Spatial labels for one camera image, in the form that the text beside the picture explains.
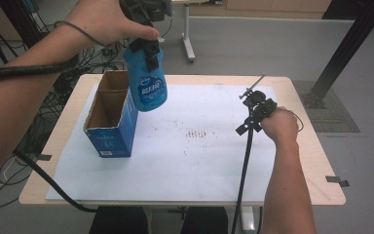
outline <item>white cardboard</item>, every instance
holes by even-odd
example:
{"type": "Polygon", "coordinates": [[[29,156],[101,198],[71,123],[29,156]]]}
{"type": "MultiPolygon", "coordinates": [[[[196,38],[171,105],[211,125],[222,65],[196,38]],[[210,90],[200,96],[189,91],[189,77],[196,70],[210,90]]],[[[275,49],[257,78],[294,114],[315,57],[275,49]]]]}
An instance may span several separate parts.
{"type": "MultiPolygon", "coordinates": [[[[92,89],[56,167],[55,180],[76,200],[165,203],[236,202],[247,133],[239,96],[246,87],[168,85],[168,100],[139,112],[130,158],[100,158],[83,131],[92,89]]],[[[276,100],[271,87],[257,87],[276,100]]],[[[275,146],[254,132],[243,203],[264,201],[275,146]]],[[[49,200],[60,196],[51,188],[49,200]]]]}

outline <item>table leg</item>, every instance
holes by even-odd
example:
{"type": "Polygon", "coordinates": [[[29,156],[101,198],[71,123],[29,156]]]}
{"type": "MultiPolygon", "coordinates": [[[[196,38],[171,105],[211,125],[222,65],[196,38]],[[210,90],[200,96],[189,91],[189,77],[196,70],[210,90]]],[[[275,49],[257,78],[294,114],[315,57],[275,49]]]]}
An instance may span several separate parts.
{"type": "Polygon", "coordinates": [[[188,60],[193,62],[196,59],[194,55],[193,47],[191,46],[190,38],[189,38],[189,27],[190,27],[190,6],[189,4],[184,4],[184,33],[182,33],[184,46],[186,48],[188,60]]]}
{"type": "Polygon", "coordinates": [[[153,211],[151,207],[143,207],[143,210],[145,212],[145,215],[147,216],[148,221],[148,234],[152,234],[153,230],[151,229],[151,225],[153,222],[153,211]]]}
{"type": "Polygon", "coordinates": [[[241,207],[242,231],[245,233],[256,233],[252,207],[241,207]]]}

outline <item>blue cardboard box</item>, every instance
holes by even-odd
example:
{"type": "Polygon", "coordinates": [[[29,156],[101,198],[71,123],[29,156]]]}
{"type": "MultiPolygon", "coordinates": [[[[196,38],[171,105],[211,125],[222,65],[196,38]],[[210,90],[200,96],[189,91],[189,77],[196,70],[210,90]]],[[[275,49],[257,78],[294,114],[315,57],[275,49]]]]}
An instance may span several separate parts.
{"type": "Polygon", "coordinates": [[[84,132],[102,158],[130,157],[138,110],[127,71],[106,71],[99,82],[84,132]]]}

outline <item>spray bottle label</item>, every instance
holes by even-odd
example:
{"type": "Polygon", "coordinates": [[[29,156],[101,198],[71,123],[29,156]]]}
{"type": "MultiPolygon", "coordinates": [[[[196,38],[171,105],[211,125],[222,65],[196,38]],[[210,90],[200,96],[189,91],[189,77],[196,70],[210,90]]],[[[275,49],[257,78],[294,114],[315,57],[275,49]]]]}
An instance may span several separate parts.
{"type": "Polygon", "coordinates": [[[148,105],[151,101],[164,96],[166,87],[159,77],[147,76],[139,80],[138,93],[141,102],[148,105]]]}

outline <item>metal stand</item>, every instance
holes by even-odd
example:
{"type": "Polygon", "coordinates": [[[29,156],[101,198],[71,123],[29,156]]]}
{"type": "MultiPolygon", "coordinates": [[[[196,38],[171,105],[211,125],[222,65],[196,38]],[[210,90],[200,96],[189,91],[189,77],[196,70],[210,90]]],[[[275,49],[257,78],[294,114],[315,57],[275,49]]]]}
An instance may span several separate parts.
{"type": "Polygon", "coordinates": [[[169,213],[179,213],[181,214],[181,220],[184,220],[184,217],[186,216],[188,209],[186,207],[179,207],[178,210],[168,210],[169,213]]]}
{"type": "Polygon", "coordinates": [[[367,1],[351,29],[339,45],[333,57],[324,68],[311,92],[302,95],[307,108],[324,108],[323,98],[336,81],[345,66],[356,53],[357,49],[374,28],[374,0],[367,1]]]}
{"type": "Polygon", "coordinates": [[[254,223],[253,207],[241,207],[242,231],[256,233],[254,223]]]}
{"type": "Polygon", "coordinates": [[[184,4],[184,33],[182,33],[184,47],[186,48],[187,52],[187,58],[191,62],[193,62],[196,59],[196,56],[194,55],[193,47],[191,46],[190,38],[189,38],[189,27],[190,27],[190,6],[189,4],[184,4]]]}

